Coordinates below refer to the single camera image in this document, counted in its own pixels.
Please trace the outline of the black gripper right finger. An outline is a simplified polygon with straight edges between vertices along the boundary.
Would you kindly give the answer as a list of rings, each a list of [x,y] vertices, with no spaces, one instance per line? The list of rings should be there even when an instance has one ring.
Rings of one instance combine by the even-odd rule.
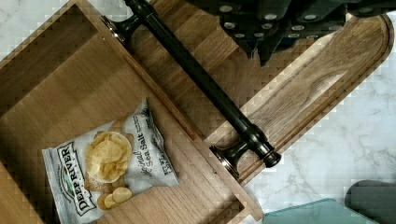
[[[340,30],[346,22],[346,4],[341,0],[260,0],[257,17],[274,25],[258,47],[264,66],[274,52],[292,47],[299,38],[317,39]]]

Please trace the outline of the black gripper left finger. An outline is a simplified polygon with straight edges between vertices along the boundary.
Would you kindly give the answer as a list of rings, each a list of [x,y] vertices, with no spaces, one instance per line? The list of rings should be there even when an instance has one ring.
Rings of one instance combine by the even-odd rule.
[[[220,25],[251,59],[258,52],[269,60],[276,51],[290,19],[291,0],[219,0]]]

